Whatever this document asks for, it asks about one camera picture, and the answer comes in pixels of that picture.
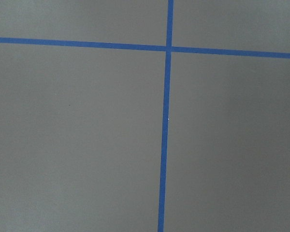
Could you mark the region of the blue tape line crosswise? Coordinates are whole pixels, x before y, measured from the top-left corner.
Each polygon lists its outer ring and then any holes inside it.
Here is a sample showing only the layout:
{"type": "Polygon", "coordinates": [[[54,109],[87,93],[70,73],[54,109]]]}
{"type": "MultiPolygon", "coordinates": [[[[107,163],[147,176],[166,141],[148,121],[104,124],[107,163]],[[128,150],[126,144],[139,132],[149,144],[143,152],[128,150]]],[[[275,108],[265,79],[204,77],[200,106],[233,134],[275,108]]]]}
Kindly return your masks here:
{"type": "Polygon", "coordinates": [[[28,38],[8,38],[0,37],[2,44],[34,44],[49,46],[69,46],[69,47],[89,47],[89,48],[106,48],[106,49],[123,49],[123,50],[141,50],[141,51],[161,51],[190,54],[211,54],[226,56],[245,56],[261,58],[285,58],[290,59],[290,53],[266,52],[266,51],[247,51],[232,49],[215,49],[215,48],[196,48],[180,47],[166,45],[146,45],[130,43],[102,43],[102,42],[83,42],[83,41],[66,41],[66,40],[47,40],[47,39],[28,39],[28,38]]]}

